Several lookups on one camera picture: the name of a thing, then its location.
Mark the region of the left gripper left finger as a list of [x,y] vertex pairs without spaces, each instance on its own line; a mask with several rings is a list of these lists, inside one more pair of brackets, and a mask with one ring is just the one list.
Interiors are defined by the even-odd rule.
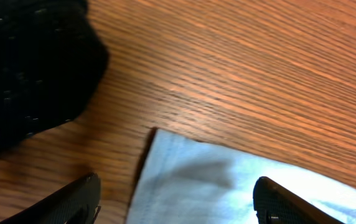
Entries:
[[91,172],[0,224],[94,224],[100,197],[101,180]]

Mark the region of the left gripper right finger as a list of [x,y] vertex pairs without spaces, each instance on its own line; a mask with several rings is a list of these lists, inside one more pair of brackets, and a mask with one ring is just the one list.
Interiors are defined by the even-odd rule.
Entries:
[[256,181],[253,208],[259,224],[343,224],[265,176]]

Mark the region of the light blue printed t-shirt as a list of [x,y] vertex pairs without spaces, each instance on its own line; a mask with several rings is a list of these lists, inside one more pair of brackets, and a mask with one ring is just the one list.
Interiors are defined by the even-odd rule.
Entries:
[[313,206],[356,223],[356,189],[291,164],[165,130],[152,139],[126,221],[256,223],[253,189],[266,176]]

